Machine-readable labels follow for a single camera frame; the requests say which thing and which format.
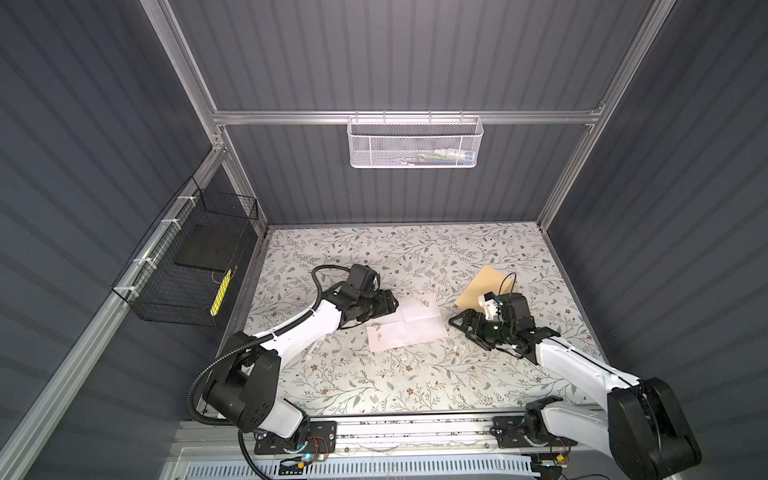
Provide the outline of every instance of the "cardboard piece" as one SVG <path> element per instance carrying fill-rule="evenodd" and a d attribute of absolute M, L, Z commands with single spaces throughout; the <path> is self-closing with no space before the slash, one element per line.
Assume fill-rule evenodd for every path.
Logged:
<path fill-rule="evenodd" d="M 475 278 L 469 282 L 467 288 L 464 289 L 461 295 L 456 299 L 456 306 L 463 312 L 467 309 L 473 309 L 477 312 L 483 313 L 483 309 L 478 303 L 478 297 L 485 295 L 488 292 L 493 292 L 497 295 L 502 293 L 509 293 L 512 288 L 512 281 L 515 278 L 514 275 L 510 276 L 506 282 L 504 282 L 503 292 L 498 291 L 498 287 L 502 284 L 504 277 L 507 273 L 502 273 L 489 265 L 484 265 Z"/>

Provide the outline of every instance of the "mounting plate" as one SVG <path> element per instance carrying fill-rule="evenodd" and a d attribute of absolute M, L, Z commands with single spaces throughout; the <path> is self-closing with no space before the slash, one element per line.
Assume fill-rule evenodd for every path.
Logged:
<path fill-rule="evenodd" d="M 306 444 L 298 452 L 291 450 L 292 445 L 289 445 L 283 437 L 267 432 L 263 438 L 257 434 L 253 453 L 254 455 L 314 453 L 315 442 L 309 438 L 310 435 L 317 437 L 318 454 L 333 453 L 336 450 L 336 422 L 310 422 L 310 432 L 307 436 Z"/>
<path fill-rule="evenodd" d="M 534 445 L 528 441 L 525 437 L 525 422 L 522 416 L 504 416 L 493 417 L 493 427 L 491 428 L 491 435 L 496 437 L 498 447 L 500 449 L 519 449 L 523 447 L 531 446 L 544 446 L 544 447 L 562 447 L 562 446 L 574 446 L 578 445 L 571 439 L 562 438 L 562 442 L 558 438 L 553 438 L 550 442 L 544 445 Z"/>

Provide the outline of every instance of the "floral tablecloth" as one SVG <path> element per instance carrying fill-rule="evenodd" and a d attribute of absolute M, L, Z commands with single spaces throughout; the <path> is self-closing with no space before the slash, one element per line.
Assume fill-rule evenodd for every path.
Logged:
<path fill-rule="evenodd" d="M 363 263 L 381 273 L 397 297 L 434 292 L 448 337 L 371 353 L 366 328 L 327 337 L 309 361 L 300 357 L 280 377 L 277 395 L 310 415 L 446 411 L 522 406 L 551 394 L 592 402 L 566 380 L 526 360 L 486 352 L 447 320 L 453 304 L 489 264 L 517 272 L 539 326 L 550 326 L 600 359 L 571 294 L 534 223 L 276 230 L 270 241 L 245 333 L 295 315 L 315 299 L 310 270 L 322 263 Z M 343 272 L 320 277 L 324 286 Z"/>

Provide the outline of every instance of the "white paper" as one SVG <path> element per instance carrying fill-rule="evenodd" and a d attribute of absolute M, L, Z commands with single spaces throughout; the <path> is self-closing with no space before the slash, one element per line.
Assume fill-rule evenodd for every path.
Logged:
<path fill-rule="evenodd" d="M 448 335 L 434 293 L 399 300 L 397 311 L 384 315 L 368 327 L 371 352 L 431 342 Z"/>

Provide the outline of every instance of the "white wire mesh basket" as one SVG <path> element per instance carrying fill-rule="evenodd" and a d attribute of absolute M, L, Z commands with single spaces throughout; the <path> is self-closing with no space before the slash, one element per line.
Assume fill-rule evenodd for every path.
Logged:
<path fill-rule="evenodd" d="M 352 116 L 346 126 L 354 168 L 472 168 L 480 117 L 381 114 Z"/>

